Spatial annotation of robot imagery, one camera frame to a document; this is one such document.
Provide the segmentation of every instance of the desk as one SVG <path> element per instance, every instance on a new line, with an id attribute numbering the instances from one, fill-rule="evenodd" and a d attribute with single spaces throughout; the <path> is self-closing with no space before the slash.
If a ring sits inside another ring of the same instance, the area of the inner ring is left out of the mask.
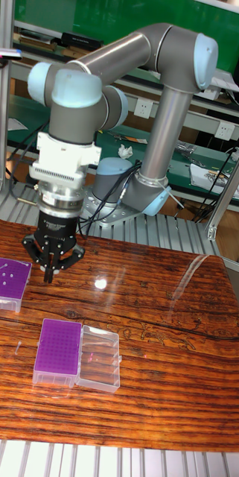
<path id="1" fill-rule="evenodd" d="M 27 260 L 19 241 L 31 230 L 0 221 L 0 256 Z M 21 312 L 0 310 L 0 438 L 239 451 L 239 309 L 222 259 L 202 259 L 89 238 L 52 285 L 33 265 Z M 114 395 L 32 384 L 44 318 L 119 333 Z"/>
<path id="2" fill-rule="evenodd" d="M 11 95 L 9 117 L 18 119 L 28 127 L 28 130 L 9 131 L 7 135 L 8 145 L 15 148 L 16 145 L 29 134 L 29 132 L 35 130 L 49 118 L 49 113 L 49 108 L 44 107 L 31 99 Z M 146 139 L 147 141 L 150 138 L 150 133 L 127 126 L 117 127 L 115 132 L 122 136 L 134 136 Z M 97 145 L 102 148 L 101 159 L 104 157 L 117 157 L 118 149 L 121 144 L 124 144 L 126 148 L 129 146 L 133 147 L 134 154 L 130 158 L 132 162 L 135 162 L 136 159 L 143 160 L 146 145 L 115 139 L 107 131 L 98 134 Z M 35 144 L 33 144 L 31 150 L 36 152 Z M 207 168 L 220 168 L 226 159 L 226 154 L 197 146 L 193 158 L 202 162 Z M 202 201 L 203 198 L 206 197 L 208 191 L 191 185 L 189 165 L 190 162 L 187 159 L 185 159 L 180 153 L 175 152 L 171 160 L 171 167 L 167 173 L 169 184 L 181 197 Z M 230 160 L 225 170 L 231 170 L 233 167 L 235 167 L 235 163 Z M 211 197 L 216 198 L 217 195 L 212 193 Z M 239 211 L 239 200 L 233 199 L 229 208 Z"/>

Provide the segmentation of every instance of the black cable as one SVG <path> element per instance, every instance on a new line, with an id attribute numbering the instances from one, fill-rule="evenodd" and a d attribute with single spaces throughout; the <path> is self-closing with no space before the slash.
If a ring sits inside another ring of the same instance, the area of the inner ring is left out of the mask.
<path id="1" fill-rule="evenodd" d="M 88 218 L 86 220 L 86 222 L 88 223 L 85 223 L 81 229 L 83 229 L 84 227 L 88 227 L 87 230 L 86 230 L 86 237 L 88 237 L 89 235 L 89 231 L 90 231 L 90 227 L 92 226 L 93 223 L 99 221 L 99 220 L 103 220 L 107 217 L 109 217 L 118 207 L 119 203 L 120 203 L 120 198 L 118 200 L 118 202 L 116 203 L 115 207 L 105 216 L 103 217 L 97 217 L 97 215 L 100 213 L 100 211 L 103 209 L 103 207 L 105 206 L 108 198 L 114 193 L 114 191 L 120 186 L 121 182 L 123 179 L 127 179 L 125 181 L 125 184 L 123 185 L 122 187 L 122 190 L 121 190 L 121 193 L 120 195 L 122 194 L 124 188 L 127 188 L 127 185 L 131 179 L 131 177 L 136 173 L 136 171 L 141 167 L 141 163 L 140 161 L 136 161 L 135 165 L 133 165 L 132 167 L 130 167 L 129 169 L 127 169 L 118 179 L 117 181 L 115 182 L 115 184 L 112 186 L 112 188 L 106 193 L 105 197 L 103 198 L 103 200 L 100 202 L 99 206 L 97 207 L 97 209 L 95 210 L 94 214 Z"/>
<path id="2" fill-rule="evenodd" d="M 7 173 L 9 176 L 11 176 L 11 172 L 7 169 L 7 167 L 6 167 L 6 173 Z M 19 182 L 18 179 L 16 179 L 14 175 L 13 175 L 13 181 L 14 181 L 15 184 L 16 184 L 17 182 Z"/>
<path id="3" fill-rule="evenodd" d="M 81 227 L 80 217 L 78 217 L 77 225 L 78 225 L 79 234 L 86 239 L 86 236 L 82 232 L 83 227 Z"/>
<path id="4" fill-rule="evenodd" d="M 49 119 L 48 119 L 46 122 L 44 122 L 41 126 L 39 126 L 39 127 L 34 131 L 34 133 L 37 134 L 38 132 L 43 131 L 43 130 L 45 129 L 45 127 L 48 125 L 48 123 L 49 123 Z M 21 153 L 20 157 L 16 160 L 16 164 L 14 165 L 13 170 L 12 170 L 12 172 L 11 172 L 11 174 L 10 174 L 10 182 L 9 182 L 9 188 L 8 188 L 8 190 L 9 190 L 10 195 L 12 195 L 12 197 L 13 197 L 14 199 L 16 199 L 16 200 L 18 200 L 19 197 L 17 197 L 17 196 L 14 194 L 14 192 L 13 192 L 13 178 L 14 178 L 14 174 L 15 174 L 15 172 L 16 172 L 16 169 L 17 169 L 19 163 L 20 163 L 20 162 L 23 162 L 23 157 L 24 157 L 24 155 L 26 155 L 26 153 L 28 152 L 28 150 L 30 149 L 30 147 L 32 146 L 32 144 L 34 143 L 35 140 L 36 140 L 36 137 L 34 136 L 34 137 L 32 138 L 32 140 L 27 144 L 26 148 L 23 150 L 23 152 Z"/>
<path id="5" fill-rule="evenodd" d="M 141 163 L 138 162 L 136 163 L 135 165 L 133 165 L 131 168 L 127 169 L 123 174 L 121 174 L 121 176 L 117 179 L 117 181 L 115 182 L 115 184 L 112 186 L 112 188 L 106 193 L 105 197 L 103 198 L 103 200 L 101 201 L 101 203 L 99 204 L 99 206 L 97 207 L 97 209 L 95 210 L 93 216 L 89 219 L 89 225 L 88 225 L 88 229 L 86 231 L 86 236 L 88 236 L 89 234 L 89 230 L 90 230 L 90 227 L 91 225 L 93 224 L 93 222 L 95 221 L 95 217 L 99 214 L 99 212 L 103 209 L 103 207 L 105 206 L 105 203 L 107 202 L 108 198 L 110 197 L 110 195 L 113 194 L 113 192 L 120 186 L 121 182 L 123 179 L 129 177 L 129 175 L 133 172 L 133 171 L 136 171 L 140 168 L 141 166 Z"/>
<path id="6" fill-rule="evenodd" d="M 203 202 L 200 204 L 200 207 L 199 207 L 199 209 L 197 210 L 195 216 L 192 218 L 192 221 L 195 221 L 195 219 L 199 217 L 200 213 L 203 214 L 203 212 L 207 209 L 207 207 L 205 207 L 205 209 L 203 209 L 203 205 L 204 205 L 205 202 L 210 198 L 211 191 L 212 191 L 212 189 L 214 188 L 214 185 L 216 184 L 218 177 L 220 176 L 220 174 L 222 173 L 223 169 L 225 168 L 225 166 L 226 166 L 227 162 L 229 161 L 229 159 L 230 159 L 230 157 L 231 157 L 233 151 L 234 151 L 235 148 L 238 146 L 238 143 L 239 143 L 239 137 L 238 137 L 238 140 L 236 141 L 235 145 L 232 147 L 232 149 L 230 149 L 230 152 L 229 152 L 229 154 L 228 154 L 228 156 L 227 156 L 225 162 L 223 163 L 223 165 L 221 166 L 220 170 L 218 171 L 217 176 L 215 177 L 215 179 L 214 179 L 214 181 L 213 181 L 213 183 L 212 183 L 212 185 L 211 185 L 211 188 L 209 189 L 209 191 L 208 191 L 207 195 L 205 196 Z M 220 196 L 219 196 L 217 199 L 214 199 L 212 202 L 215 201 L 215 205 L 216 205 L 216 203 L 217 203 L 217 201 L 219 200 L 219 198 L 220 198 Z"/>
<path id="7" fill-rule="evenodd" d="M 34 135 L 35 133 L 38 133 L 40 130 L 41 130 L 41 127 L 43 127 L 44 125 L 47 126 L 49 123 L 49 119 L 41 124 L 40 126 L 38 126 L 34 131 L 32 131 L 30 134 L 28 134 L 17 146 L 16 148 L 14 149 L 14 151 L 11 153 L 11 155 L 9 156 L 9 158 L 7 159 L 7 161 L 12 161 L 12 159 L 14 158 L 15 154 L 18 152 L 19 149 L 22 149 L 22 148 L 26 148 L 26 144 L 25 142 L 28 141 L 32 135 Z"/>

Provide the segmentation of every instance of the robotic arm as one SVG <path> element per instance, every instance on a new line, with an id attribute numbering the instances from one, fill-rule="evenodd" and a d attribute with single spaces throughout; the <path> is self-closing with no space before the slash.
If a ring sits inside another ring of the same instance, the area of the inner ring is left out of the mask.
<path id="1" fill-rule="evenodd" d="M 168 196 L 165 175 L 192 95 L 210 84 L 216 64 L 212 38 L 159 23 L 64 66 L 32 68 L 29 93 L 51 108 L 51 118 L 48 134 L 38 135 L 39 159 L 30 167 L 39 181 L 39 223 L 22 243 L 40 263 L 45 281 L 83 258 L 75 230 L 87 167 L 97 165 L 101 155 L 94 134 L 122 124 L 128 112 L 123 92 L 109 85 L 138 66 L 161 74 L 164 90 L 144 161 L 124 195 L 126 205 L 155 215 Z"/>

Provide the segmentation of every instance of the wooden tabletop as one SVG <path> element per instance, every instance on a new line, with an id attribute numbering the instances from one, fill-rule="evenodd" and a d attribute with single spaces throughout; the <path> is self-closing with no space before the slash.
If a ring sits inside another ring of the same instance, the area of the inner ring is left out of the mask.
<path id="1" fill-rule="evenodd" d="M 31 230 L 0 221 L 0 256 L 29 260 Z M 0 310 L 0 438 L 239 451 L 239 308 L 221 258 L 101 238 L 85 247 L 51 285 L 33 265 L 21 312 Z M 44 318 L 119 334 L 115 394 L 32 384 Z"/>

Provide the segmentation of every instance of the metal post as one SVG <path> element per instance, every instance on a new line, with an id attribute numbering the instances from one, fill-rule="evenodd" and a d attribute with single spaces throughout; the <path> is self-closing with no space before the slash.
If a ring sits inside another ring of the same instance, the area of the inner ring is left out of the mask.
<path id="1" fill-rule="evenodd" d="M 235 165 L 235 168 L 226 184 L 225 189 L 223 190 L 219 201 L 205 226 L 205 231 L 208 233 L 209 240 L 216 239 L 217 226 L 220 222 L 220 219 L 223 217 L 224 212 L 229 205 L 230 200 L 232 199 L 236 189 L 239 186 L 239 159 Z"/>
<path id="2" fill-rule="evenodd" d="M 0 48 L 12 48 L 15 0 L 1 0 Z M 5 179 L 11 62 L 0 69 L 0 191 Z"/>
<path id="3" fill-rule="evenodd" d="M 144 177 L 162 179 L 166 175 L 192 96 L 164 87 L 141 166 Z"/>

